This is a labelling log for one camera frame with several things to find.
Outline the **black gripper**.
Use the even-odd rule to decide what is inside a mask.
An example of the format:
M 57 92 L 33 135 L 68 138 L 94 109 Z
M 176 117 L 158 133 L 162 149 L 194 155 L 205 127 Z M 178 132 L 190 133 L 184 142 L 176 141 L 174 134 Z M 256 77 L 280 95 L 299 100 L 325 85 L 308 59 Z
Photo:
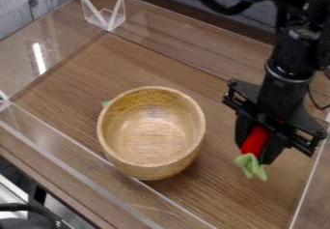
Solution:
M 259 157 L 263 165 L 269 165 L 285 148 L 311 157 L 325 138 L 325 129 L 303 105 L 309 87 L 304 83 L 269 80 L 256 85 L 236 79 L 229 79 L 227 85 L 223 103 L 236 112 L 237 147 L 241 148 L 252 127 L 259 125 L 269 132 Z

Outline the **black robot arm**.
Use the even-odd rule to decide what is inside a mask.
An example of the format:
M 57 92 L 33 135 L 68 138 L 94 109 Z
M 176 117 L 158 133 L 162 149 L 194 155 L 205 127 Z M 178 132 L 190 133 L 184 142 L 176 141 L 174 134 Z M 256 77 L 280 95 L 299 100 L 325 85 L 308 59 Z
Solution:
M 313 75 L 330 67 L 330 0 L 237 0 L 227 7 L 198 0 L 219 14 L 233 15 L 269 1 L 276 8 L 275 46 L 256 85 L 231 79 L 223 103 L 236 112 L 235 141 L 244 154 L 271 164 L 284 149 L 311 156 L 325 129 L 304 106 Z

